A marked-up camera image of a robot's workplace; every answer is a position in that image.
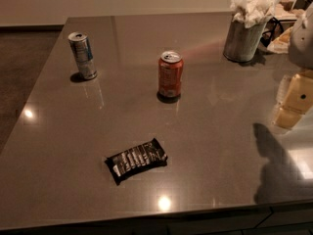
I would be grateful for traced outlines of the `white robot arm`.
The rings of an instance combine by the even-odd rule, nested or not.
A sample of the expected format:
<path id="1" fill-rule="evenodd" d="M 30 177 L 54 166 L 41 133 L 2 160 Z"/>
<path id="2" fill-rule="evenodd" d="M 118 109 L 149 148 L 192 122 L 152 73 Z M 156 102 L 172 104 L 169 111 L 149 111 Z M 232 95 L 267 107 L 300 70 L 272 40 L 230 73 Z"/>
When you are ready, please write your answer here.
<path id="1" fill-rule="evenodd" d="M 289 59 L 300 71 L 282 78 L 273 114 L 273 123 L 287 130 L 313 107 L 313 5 L 293 25 Z"/>

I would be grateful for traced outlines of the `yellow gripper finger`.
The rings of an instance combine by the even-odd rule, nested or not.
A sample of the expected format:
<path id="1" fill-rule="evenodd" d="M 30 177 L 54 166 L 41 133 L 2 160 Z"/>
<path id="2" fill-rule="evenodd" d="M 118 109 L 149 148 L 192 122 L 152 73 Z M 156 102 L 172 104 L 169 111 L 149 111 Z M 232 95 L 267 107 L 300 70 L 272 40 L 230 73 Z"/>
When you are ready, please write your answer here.
<path id="1" fill-rule="evenodd" d="M 301 120 L 301 114 L 278 108 L 274 114 L 274 123 L 284 129 L 292 129 Z"/>
<path id="2" fill-rule="evenodd" d="M 302 74 L 292 77 L 283 107 L 305 115 L 313 106 L 313 79 Z"/>

